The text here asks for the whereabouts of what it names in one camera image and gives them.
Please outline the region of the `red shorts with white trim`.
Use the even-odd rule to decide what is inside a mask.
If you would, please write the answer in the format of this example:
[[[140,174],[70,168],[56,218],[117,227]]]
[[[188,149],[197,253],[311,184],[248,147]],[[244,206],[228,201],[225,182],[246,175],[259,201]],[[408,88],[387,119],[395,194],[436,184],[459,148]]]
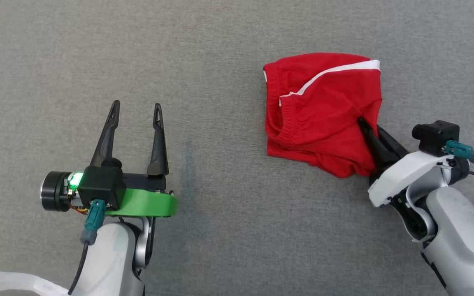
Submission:
[[[337,178],[374,169],[358,118],[376,128],[380,62],[306,53],[265,64],[267,155],[305,162]]]

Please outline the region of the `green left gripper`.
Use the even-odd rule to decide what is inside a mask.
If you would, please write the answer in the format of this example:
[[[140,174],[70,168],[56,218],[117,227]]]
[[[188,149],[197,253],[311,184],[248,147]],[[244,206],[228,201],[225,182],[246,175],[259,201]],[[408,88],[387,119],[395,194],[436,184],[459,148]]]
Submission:
[[[98,139],[90,166],[101,167],[112,158],[115,130],[120,120],[120,101],[113,101],[107,120]],[[106,215],[111,217],[171,217],[177,211],[177,198],[173,192],[166,192],[165,176],[169,174],[163,112],[159,103],[155,104],[153,115],[153,146],[147,175],[124,173],[126,191],[118,210],[107,206]],[[51,171],[41,185],[41,203],[45,210],[67,212],[75,210],[87,215],[90,204],[85,205],[77,191],[83,177],[82,171]]]

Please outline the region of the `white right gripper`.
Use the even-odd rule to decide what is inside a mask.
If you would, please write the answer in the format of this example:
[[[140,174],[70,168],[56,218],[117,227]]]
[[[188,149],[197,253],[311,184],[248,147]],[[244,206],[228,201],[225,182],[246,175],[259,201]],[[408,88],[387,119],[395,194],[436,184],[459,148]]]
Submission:
[[[435,157],[421,151],[409,154],[379,125],[373,129],[365,118],[359,117],[358,126],[374,161],[371,175],[380,176],[367,191],[374,207],[389,204],[402,190],[408,190],[410,198],[415,199],[449,186],[453,169],[449,160],[453,155]],[[401,160],[390,166],[390,153]]]

